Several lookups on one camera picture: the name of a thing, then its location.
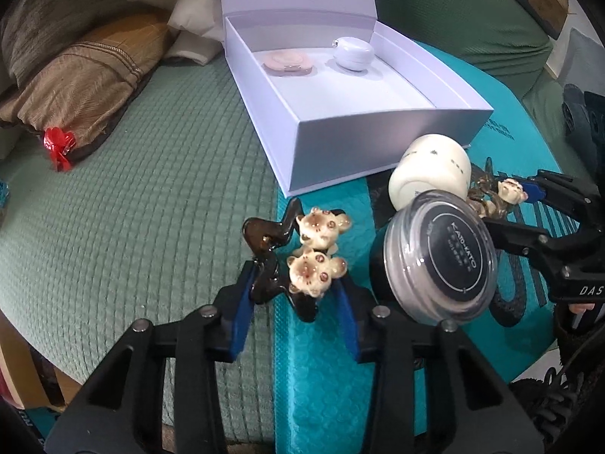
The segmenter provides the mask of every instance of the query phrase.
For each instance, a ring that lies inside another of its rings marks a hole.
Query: green bedspread
[[[30,141],[0,165],[0,179],[11,189],[0,308],[78,381],[135,318],[178,320],[234,282],[249,256],[241,223],[276,206],[224,58],[160,67],[107,143],[71,172],[53,172]],[[232,440],[273,439],[271,320],[270,308],[256,309],[240,359],[218,365]]]

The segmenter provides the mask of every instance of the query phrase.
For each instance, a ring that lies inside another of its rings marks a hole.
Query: red bow
[[[50,160],[58,172],[66,172],[71,169],[70,162],[65,155],[76,146],[74,133],[64,133],[59,127],[50,127],[44,133],[44,147],[50,152]]]

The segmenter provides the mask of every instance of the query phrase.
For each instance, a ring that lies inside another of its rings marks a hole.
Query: white ceramic cup
[[[450,137],[424,135],[405,151],[388,182],[388,195],[396,210],[424,191],[442,189],[465,200],[471,183],[471,161]]]

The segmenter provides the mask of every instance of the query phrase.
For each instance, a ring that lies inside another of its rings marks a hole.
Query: jar lid
[[[497,278],[494,244],[464,200],[426,191],[391,220],[384,241],[391,291],[416,321],[470,321],[491,302]]]

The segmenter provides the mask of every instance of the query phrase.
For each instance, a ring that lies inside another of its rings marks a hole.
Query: teal bubble mailer
[[[523,106],[503,84],[474,66],[424,46],[466,80],[494,108],[468,150],[483,168],[491,157],[494,172],[531,176],[558,166]],[[352,228],[338,240],[358,285],[370,287],[368,257],[375,227],[365,179],[300,196],[305,212],[313,206],[343,209]],[[278,216],[287,200],[278,197]],[[540,204],[523,204],[511,220],[543,225],[554,235],[576,229],[573,221]],[[298,245],[293,241],[289,249]],[[498,291],[489,311],[465,331],[505,381],[514,379],[552,343],[552,306],[546,283],[522,258],[501,253]],[[275,303],[276,454],[356,454],[361,448],[373,365],[357,365],[341,335],[335,299],[329,292],[317,320],[298,320],[284,297]],[[426,429],[424,374],[416,372],[416,432]]]

